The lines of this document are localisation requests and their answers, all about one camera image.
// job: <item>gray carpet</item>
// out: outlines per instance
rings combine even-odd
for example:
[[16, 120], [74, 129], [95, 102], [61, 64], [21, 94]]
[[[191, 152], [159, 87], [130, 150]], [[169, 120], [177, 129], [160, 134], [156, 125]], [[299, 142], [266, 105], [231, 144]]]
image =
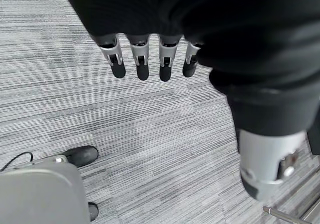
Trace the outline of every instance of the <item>gray carpet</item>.
[[[0, 0], [0, 164], [23, 151], [41, 158], [96, 146], [100, 158], [81, 172], [97, 224], [279, 223], [241, 184], [230, 111], [209, 69], [182, 75], [186, 41], [166, 83], [155, 35], [145, 82], [120, 42], [127, 74], [116, 79], [67, 0]], [[307, 144], [300, 157], [267, 203], [287, 213], [319, 167]]]

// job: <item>black rubber pad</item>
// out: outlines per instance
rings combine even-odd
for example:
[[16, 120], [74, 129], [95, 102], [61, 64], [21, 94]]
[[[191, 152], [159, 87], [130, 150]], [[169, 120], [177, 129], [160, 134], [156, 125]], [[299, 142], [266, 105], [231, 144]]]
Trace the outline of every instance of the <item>black rubber pad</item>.
[[186, 61], [184, 61], [182, 73], [185, 77], [191, 77], [194, 75], [194, 72], [196, 70], [196, 65], [194, 63], [190, 63], [189, 65], [187, 64]]
[[160, 67], [159, 76], [162, 81], [168, 81], [171, 78], [171, 67], [167, 65]]
[[111, 69], [112, 69], [113, 75], [119, 79], [123, 78], [126, 75], [125, 73], [126, 68], [123, 62], [121, 65], [114, 64], [113, 66], [111, 66]]
[[140, 64], [136, 67], [136, 74], [138, 75], [138, 78], [141, 80], [146, 80], [149, 77], [149, 67], [148, 65]]

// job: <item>black cable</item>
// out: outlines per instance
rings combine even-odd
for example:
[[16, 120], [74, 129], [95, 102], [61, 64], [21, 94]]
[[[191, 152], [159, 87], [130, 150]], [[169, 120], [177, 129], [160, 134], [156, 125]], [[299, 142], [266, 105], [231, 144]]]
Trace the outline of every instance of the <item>black cable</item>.
[[0, 170], [0, 172], [4, 171], [12, 162], [14, 162], [17, 158], [19, 158], [20, 156], [25, 155], [25, 154], [29, 154], [29, 155], [30, 155], [30, 162], [32, 162], [33, 159], [34, 159], [34, 158], [33, 158], [34, 155], [32, 154], [32, 152], [29, 152], [29, 151], [23, 152], [23, 153], [17, 155], [15, 158], [13, 158], [11, 161], [9, 161], [9, 162]]

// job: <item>metal rod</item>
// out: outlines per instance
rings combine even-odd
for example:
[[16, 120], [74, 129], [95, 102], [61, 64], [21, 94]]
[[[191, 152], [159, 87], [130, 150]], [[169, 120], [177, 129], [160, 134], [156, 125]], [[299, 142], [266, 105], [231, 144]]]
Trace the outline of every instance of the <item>metal rod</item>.
[[271, 207], [267, 207], [267, 206], [264, 206], [263, 207], [263, 211], [266, 212], [266, 213], [269, 213], [270, 215], [273, 215], [281, 220], [284, 220], [284, 221], [287, 221], [289, 223], [293, 223], [293, 224], [311, 224], [310, 222], [307, 222], [307, 221], [304, 221], [304, 220], [301, 220], [301, 219], [298, 219], [294, 216], [291, 216], [291, 215], [288, 215], [286, 213], [283, 213], [281, 211], [278, 211], [278, 210], [275, 210]]

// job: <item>robotic hand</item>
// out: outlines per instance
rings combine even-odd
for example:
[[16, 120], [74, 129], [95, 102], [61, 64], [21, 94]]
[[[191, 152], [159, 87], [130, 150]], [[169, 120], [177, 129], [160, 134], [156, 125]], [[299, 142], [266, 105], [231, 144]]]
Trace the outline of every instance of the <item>robotic hand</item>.
[[294, 172], [319, 109], [320, 0], [69, 1], [117, 78], [126, 74], [117, 33], [127, 35], [141, 80], [149, 76], [149, 34], [159, 34], [163, 81], [185, 36], [183, 74], [192, 76], [198, 62], [212, 67], [209, 79], [227, 97], [241, 179], [253, 198], [268, 198]]

